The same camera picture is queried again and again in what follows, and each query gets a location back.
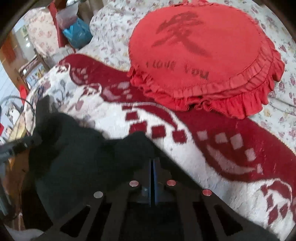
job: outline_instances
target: ruffle trim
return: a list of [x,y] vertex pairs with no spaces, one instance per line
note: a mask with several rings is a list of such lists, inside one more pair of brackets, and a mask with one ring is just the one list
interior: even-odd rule
[[[140,70],[138,64],[132,62],[128,72],[131,84],[143,90],[143,94],[156,102],[177,111],[187,111],[189,105],[196,104],[195,109],[215,110],[229,117],[243,119],[262,110],[262,104],[268,104],[268,93],[274,89],[274,81],[279,82],[284,73],[284,63],[273,42],[265,37],[255,61],[242,73],[221,83],[215,83],[211,89],[194,86],[184,90],[168,91],[161,88],[150,74]],[[237,78],[243,85],[237,86]]]

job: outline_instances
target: red round cushion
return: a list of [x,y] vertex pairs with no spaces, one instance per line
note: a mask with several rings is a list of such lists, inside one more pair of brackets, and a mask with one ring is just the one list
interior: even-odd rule
[[244,12],[179,4],[147,14],[129,42],[131,83],[174,110],[244,118],[267,104],[284,72],[271,40]]

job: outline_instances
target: black cloth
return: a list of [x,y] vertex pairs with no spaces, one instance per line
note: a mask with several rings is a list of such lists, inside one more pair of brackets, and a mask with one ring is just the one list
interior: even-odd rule
[[63,113],[43,118],[33,135],[40,135],[42,144],[30,150],[30,175],[51,220],[67,214],[84,197],[131,180],[134,171],[155,156],[142,132],[106,140]]

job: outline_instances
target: blue plastic bag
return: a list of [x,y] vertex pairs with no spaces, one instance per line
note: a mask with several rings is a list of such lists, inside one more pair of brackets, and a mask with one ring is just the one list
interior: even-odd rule
[[77,21],[69,28],[64,29],[63,34],[69,40],[69,43],[76,49],[81,49],[92,39],[89,26],[80,18],[77,18]]

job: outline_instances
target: patterned blanket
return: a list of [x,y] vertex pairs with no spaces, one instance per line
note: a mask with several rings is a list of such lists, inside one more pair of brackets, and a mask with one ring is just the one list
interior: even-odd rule
[[[126,74],[88,56],[70,55],[44,76],[28,100],[35,106],[50,95],[59,111],[107,138],[145,132],[202,187],[284,240],[296,221],[294,152],[248,118],[171,111],[144,97]],[[35,120],[27,104],[25,111],[32,132]]]

